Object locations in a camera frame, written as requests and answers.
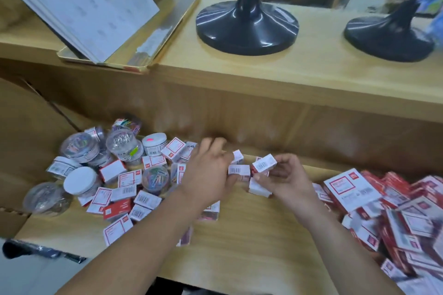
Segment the plastic packaging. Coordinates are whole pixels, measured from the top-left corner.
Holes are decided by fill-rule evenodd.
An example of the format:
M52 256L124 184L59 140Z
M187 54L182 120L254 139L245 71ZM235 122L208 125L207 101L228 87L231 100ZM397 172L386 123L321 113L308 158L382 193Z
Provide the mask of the plastic packaging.
M154 133L145 136L142 143L147 156L157 156L162 155L161 150L166 147L168 142L165 133Z
M145 170L141 182L143 188L148 193L158 196L163 188L169 184L169 173L165 167L156 167L151 170Z
M106 140L105 133L101 126L91 127L90 129L85 130L85 133L88 133L90 136L95 138L99 143L104 142Z
M64 180L70 172L80 167L81 164L77 161L68 159L64 156L58 156L52 161L52 164L46 169L46 171L51 173L56 179Z
M132 114L125 114L124 118L117 119L112 125L112 130L117 131L120 129L128 129L137 135L141 128L141 120Z
M58 216L71 204L72 196L56 183L45 182L36 185L26 194L23 208L33 214Z
M78 163L85 164L97 156L100 146L91 135L80 132L63 141L60 152Z
M136 167L142 164L142 157L144 155L144 149L141 141L137 140L137 152L130 158L130 160L125 161L128 167Z
M106 138L106 147L122 161L129 161L139 151L136 136L129 129L109 133Z
M114 158L110 151L106 147L101 147L100 152L95 158L88 162L88 166L91 168L103 168L112 163Z
M71 195L86 198L94 196L99 186L102 185L102 180L89 167L78 168L66 177L63 183L63 188Z

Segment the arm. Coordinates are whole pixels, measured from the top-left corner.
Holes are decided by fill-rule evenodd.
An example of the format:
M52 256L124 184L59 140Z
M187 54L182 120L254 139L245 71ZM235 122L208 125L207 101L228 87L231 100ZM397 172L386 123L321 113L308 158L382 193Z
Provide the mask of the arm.
M57 294L144 295L191 223L235 184L238 175L227 177L234 156L222 153L225 142L222 138L203 139L192 151L182 184Z
M256 174L254 178L291 209L311 233L338 293L404 295L369 253L326 210L299 159L293 154L278 155L275 159L278 165L271 175L283 178L282 182L262 174Z

